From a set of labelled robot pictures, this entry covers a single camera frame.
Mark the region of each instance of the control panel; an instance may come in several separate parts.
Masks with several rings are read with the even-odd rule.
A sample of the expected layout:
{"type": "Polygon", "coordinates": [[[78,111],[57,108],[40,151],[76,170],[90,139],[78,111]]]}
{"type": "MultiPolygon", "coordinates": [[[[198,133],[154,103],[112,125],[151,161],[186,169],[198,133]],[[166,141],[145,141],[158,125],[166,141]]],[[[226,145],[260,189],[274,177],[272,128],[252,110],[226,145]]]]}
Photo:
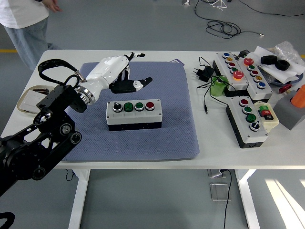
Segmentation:
{"type": "Polygon", "coordinates": [[[251,58],[251,53],[245,58],[239,58],[237,63],[249,83],[247,92],[252,101],[261,100],[267,102],[271,98],[273,91],[251,58]]]}
{"type": "Polygon", "coordinates": [[[110,131],[161,128],[162,117],[160,99],[107,103],[106,120],[110,131]]]}
{"type": "Polygon", "coordinates": [[[254,107],[258,111],[263,126],[268,133],[280,123],[270,104],[257,101],[254,107]]]}
{"type": "Polygon", "coordinates": [[[240,148],[260,147],[267,139],[268,133],[250,97],[229,98],[226,112],[240,148]]]}
{"type": "Polygon", "coordinates": [[[228,83],[231,85],[227,87],[228,91],[246,90],[249,83],[244,77],[244,73],[241,71],[233,54],[230,52],[218,52],[216,56],[213,68],[216,74],[227,77],[228,83]]]}
{"type": "Polygon", "coordinates": [[[216,74],[225,75],[230,86],[227,86],[225,95],[249,95],[252,101],[267,102],[273,91],[258,66],[249,53],[245,58],[235,59],[230,52],[219,52],[213,62],[216,74]]]}

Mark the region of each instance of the white shirt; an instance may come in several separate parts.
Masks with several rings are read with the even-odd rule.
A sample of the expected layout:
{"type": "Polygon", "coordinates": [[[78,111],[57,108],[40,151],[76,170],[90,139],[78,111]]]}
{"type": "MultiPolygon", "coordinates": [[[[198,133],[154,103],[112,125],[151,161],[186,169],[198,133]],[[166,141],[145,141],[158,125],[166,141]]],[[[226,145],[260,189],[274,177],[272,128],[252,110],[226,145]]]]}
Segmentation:
{"type": "Polygon", "coordinates": [[[0,0],[0,23],[21,29],[47,18],[48,9],[35,0],[0,0]]]}

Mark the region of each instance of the gray floor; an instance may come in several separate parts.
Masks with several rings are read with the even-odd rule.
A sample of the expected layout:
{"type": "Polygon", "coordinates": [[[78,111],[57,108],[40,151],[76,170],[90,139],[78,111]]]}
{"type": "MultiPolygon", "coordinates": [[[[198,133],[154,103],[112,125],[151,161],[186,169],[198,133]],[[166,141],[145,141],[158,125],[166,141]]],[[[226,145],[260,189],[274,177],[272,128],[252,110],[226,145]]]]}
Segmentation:
{"type": "MultiPolygon", "coordinates": [[[[290,41],[305,54],[305,16],[263,15],[238,0],[226,2],[228,8],[221,12],[200,2],[199,15],[264,34],[242,33],[225,40],[205,32],[207,22],[193,11],[196,2],[182,6],[180,0],[59,1],[63,12],[50,14],[47,37],[63,49],[129,51],[253,51],[290,41]]],[[[244,2],[264,12],[299,14],[305,9],[304,0],[244,2]]],[[[14,49],[3,26],[0,49],[14,49]]],[[[30,76],[16,53],[0,53],[0,133],[30,76]]],[[[19,181],[0,198],[0,212],[16,214],[12,228],[67,228],[77,179],[67,182],[65,174],[53,170],[40,182],[19,181]]],[[[278,181],[305,209],[300,182],[304,175],[303,170],[259,170],[249,179],[262,229],[289,228],[266,181],[278,181]]],[[[225,206],[211,201],[210,182],[206,171],[197,170],[92,171],[81,228],[222,228],[225,206]]],[[[231,198],[226,228],[246,228],[236,181],[231,198]]]]}

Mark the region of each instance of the gray mat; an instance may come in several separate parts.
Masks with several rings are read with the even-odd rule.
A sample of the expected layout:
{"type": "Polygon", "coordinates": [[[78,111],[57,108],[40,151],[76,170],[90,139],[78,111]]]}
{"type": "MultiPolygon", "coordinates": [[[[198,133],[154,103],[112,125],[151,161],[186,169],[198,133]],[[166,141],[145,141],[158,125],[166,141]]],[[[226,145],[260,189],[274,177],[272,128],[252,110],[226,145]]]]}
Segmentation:
{"type": "MultiPolygon", "coordinates": [[[[87,76],[97,63],[84,64],[87,76]]],[[[82,134],[82,141],[64,161],[136,161],[193,158],[199,146],[183,65],[171,62],[130,62],[130,79],[152,77],[138,92],[112,94],[103,90],[99,100],[83,113],[67,113],[82,134]],[[109,131],[106,122],[108,101],[160,99],[163,123],[160,129],[109,131]]]]}

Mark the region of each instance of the yellow floor line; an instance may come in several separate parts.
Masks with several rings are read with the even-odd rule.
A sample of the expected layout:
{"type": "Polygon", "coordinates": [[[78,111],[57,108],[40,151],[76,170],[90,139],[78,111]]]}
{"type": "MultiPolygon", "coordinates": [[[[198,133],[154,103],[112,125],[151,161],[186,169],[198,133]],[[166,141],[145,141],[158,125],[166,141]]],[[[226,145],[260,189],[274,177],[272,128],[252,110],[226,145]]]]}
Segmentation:
{"type": "Polygon", "coordinates": [[[0,49],[0,52],[17,52],[16,49],[0,49]]]}

